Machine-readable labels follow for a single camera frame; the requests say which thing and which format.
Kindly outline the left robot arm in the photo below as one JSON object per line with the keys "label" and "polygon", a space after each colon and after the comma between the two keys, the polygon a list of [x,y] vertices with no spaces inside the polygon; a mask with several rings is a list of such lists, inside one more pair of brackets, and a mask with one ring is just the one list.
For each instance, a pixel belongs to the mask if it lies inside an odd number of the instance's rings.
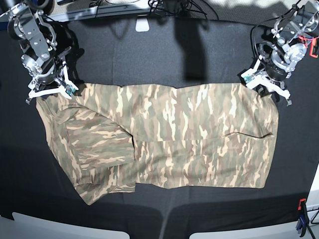
{"label": "left robot arm", "polygon": [[296,4],[278,17],[271,38],[255,44],[259,66],[249,79],[263,76],[280,82],[290,77],[305,57],[312,40],[319,36],[319,2],[310,0],[302,7]]}

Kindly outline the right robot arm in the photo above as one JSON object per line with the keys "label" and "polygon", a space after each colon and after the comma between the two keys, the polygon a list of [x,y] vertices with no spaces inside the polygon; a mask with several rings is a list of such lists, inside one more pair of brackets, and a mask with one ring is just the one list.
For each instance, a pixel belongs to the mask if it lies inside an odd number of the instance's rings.
{"label": "right robot arm", "polygon": [[3,15],[8,16],[7,31],[18,41],[23,67],[36,85],[56,82],[67,87],[66,55],[72,50],[66,29],[57,22],[45,20],[45,0],[36,5],[31,0],[2,0]]}

